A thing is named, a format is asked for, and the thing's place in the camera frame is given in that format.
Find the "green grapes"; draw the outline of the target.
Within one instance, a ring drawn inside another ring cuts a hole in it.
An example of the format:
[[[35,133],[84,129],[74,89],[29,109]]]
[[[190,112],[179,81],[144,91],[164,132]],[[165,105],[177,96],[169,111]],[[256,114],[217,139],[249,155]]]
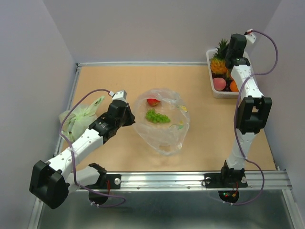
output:
[[[164,114],[157,113],[155,109],[150,109],[146,112],[145,118],[147,121],[154,124],[170,123],[170,118]]]

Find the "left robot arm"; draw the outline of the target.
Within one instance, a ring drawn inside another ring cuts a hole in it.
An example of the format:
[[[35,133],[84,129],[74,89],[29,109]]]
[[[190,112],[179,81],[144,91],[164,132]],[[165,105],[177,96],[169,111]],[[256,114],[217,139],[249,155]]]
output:
[[[116,135],[122,126],[134,124],[135,117],[124,99],[114,99],[108,111],[98,117],[85,132],[61,154],[38,161],[32,169],[29,191],[51,209],[59,207],[78,188],[108,188],[107,171],[96,163],[89,164],[74,177],[74,169],[86,156]]]

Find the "clear plastic fruit bag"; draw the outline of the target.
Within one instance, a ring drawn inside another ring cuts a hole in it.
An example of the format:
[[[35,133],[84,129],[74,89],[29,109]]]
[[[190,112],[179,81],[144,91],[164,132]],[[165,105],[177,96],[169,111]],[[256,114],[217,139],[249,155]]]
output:
[[[153,98],[160,103],[151,107],[146,99]],[[170,123],[154,124],[146,120],[146,112],[155,109],[170,118]],[[167,88],[153,88],[141,94],[133,106],[135,131],[158,153],[169,156],[181,151],[190,127],[190,115],[180,94]]]

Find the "small pineapple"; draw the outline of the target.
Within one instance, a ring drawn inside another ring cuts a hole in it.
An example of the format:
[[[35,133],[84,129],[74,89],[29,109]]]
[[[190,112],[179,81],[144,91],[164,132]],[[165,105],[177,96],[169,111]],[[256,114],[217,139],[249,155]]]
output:
[[[225,74],[227,68],[225,66],[225,56],[228,48],[228,40],[221,39],[216,47],[216,53],[210,61],[210,68],[214,74]]]

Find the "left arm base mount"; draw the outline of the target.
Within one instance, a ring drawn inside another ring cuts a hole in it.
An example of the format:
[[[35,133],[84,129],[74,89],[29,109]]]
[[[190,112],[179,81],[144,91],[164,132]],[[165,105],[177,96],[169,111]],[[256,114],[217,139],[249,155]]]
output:
[[[87,185],[83,186],[90,189],[120,189],[122,175],[118,173],[99,174],[93,181],[89,181]]]

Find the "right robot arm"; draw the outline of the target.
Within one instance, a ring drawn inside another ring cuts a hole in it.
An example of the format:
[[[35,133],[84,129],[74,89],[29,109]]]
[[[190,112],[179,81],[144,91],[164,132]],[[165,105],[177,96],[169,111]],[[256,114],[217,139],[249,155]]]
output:
[[[250,61],[244,56],[247,42],[254,41],[248,35],[232,34],[225,56],[225,66],[239,91],[234,114],[235,142],[219,175],[225,187],[246,185],[244,164],[253,140],[266,125],[272,106],[272,99],[259,90]]]

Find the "orange fruit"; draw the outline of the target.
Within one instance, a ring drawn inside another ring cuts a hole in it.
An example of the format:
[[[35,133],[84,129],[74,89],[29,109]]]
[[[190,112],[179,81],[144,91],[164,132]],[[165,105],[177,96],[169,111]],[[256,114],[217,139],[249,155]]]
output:
[[[235,81],[231,81],[229,87],[230,87],[231,92],[239,92],[239,89],[238,89]]]

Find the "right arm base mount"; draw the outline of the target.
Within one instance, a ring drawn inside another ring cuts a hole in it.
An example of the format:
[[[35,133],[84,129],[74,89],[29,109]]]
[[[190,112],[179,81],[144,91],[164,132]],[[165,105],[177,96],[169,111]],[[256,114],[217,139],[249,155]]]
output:
[[[242,182],[245,178],[244,173],[224,175],[221,172],[207,173],[204,175],[206,188],[246,188],[248,184],[246,181]]]

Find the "pink peach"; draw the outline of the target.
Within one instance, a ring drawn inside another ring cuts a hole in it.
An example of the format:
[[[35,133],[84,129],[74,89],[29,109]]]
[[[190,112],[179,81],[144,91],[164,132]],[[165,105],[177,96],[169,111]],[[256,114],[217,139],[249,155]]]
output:
[[[213,78],[213,85],[215,90],[223,91],[226,88],[226,80],[221,77]]]

